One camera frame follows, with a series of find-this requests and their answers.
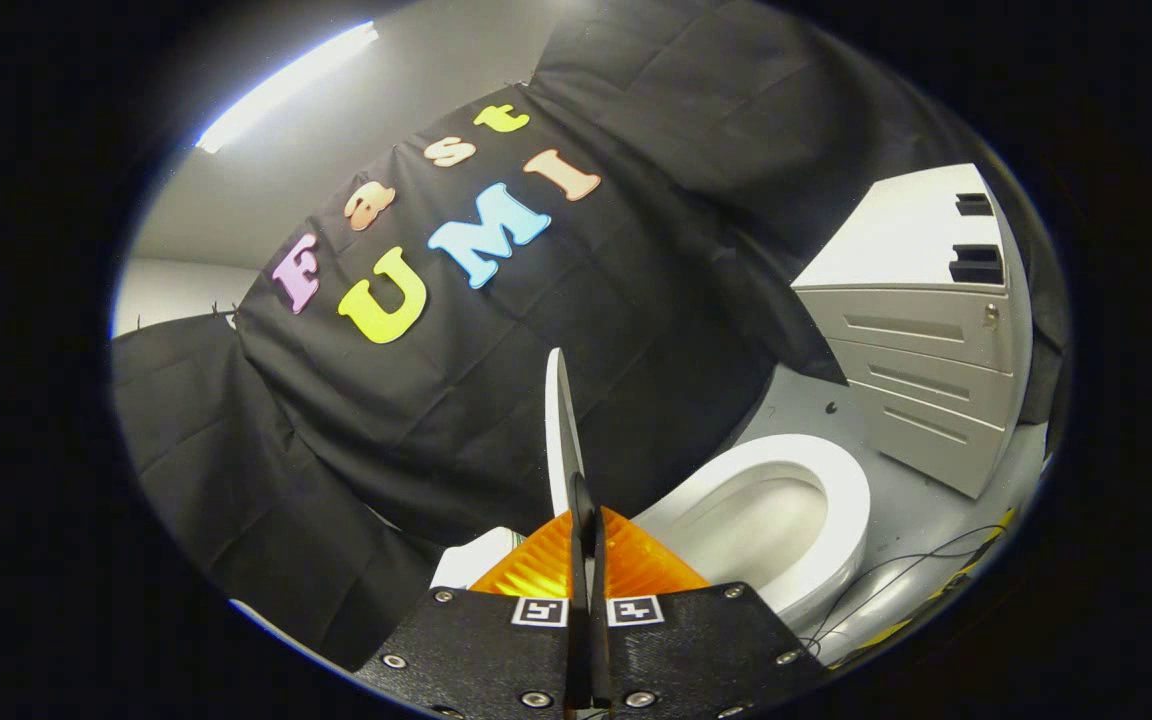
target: fluorescent light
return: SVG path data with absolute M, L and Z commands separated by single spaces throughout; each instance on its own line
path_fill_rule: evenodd
M 371 22 L 366 22 L 362 23 L 361 26 L 347 29 L 346 32 L 325 41 L 324 45 L 310 50 L 305 55 L 291 61 L 291 65 L 278 70 L 268 79 L 257 85 L 255 90 L 244 94 L 242 100 L 234 103 L 232 108 L 226 109 L 202 134 L 202 137 L 195 143 L 196 147 L 206 152 L 220 150 L 225 143 L 233 142 L 271 108 L 296 94 L 297 90 L 314 78 L 338 68 L 339 65 L 364 50 L 378 37 Z

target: white wall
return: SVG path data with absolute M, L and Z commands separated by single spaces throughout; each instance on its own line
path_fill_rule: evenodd
M 179 260 L 131 259 L 123 268 L 109 336 L 194 314 L 233 310 L 256 281 L 257 270 Z

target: white cabinet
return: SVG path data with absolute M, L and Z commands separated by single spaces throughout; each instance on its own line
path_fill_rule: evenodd
M 975 165 L 874 183 L 791 287 L 870 442 L 978 497 L 1015 429 L 1033 332 L 1015 237 Z

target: yellow object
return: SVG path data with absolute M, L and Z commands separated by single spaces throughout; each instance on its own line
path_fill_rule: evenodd
M 424 281 L 403 260 L 402 247 L 391 247 L 380 260 L 376 260 L 372 272 L 389 275 L 397 289 L 403 291 L 403 304 L 393 313 L 385 313 L 376 297 L 371 296 L 371 281 L 358 281 L 340 300 L 338 313 L 348 314 L 371 342 L 387 343 L 401 338 L 407 328 L 412 327 L 416 318 L 420 318 L 429 294 Z
M 602 507 L 607 536 L 604 593 L 636 597 L 708 588 L 675 553 L 626 516 Z M 571 597 L 571 511 L 563 511 L 531 533 L 470 589 L 515 597 Z
M 473 119 L 476 126 L 482 126 L 486 123 L 488 128 L 494 129 L 498 132 L 513 132 L 522 126 L 526 124 L 526 121 L 531 119 L 531 115 L 518 115 L 514 118 L 511 114 L 513 105 L 500 105 L 499 108 L 495 105 L 488 105 L 486 108 L 479 113 L 478 118 Z

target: toilet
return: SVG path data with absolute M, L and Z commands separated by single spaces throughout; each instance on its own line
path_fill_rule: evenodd
M 858 570 L 869 483 L 827 439 L 770 435 L 718 455 L 632 521 L 710 583 L 749 583 L 801 629 Z

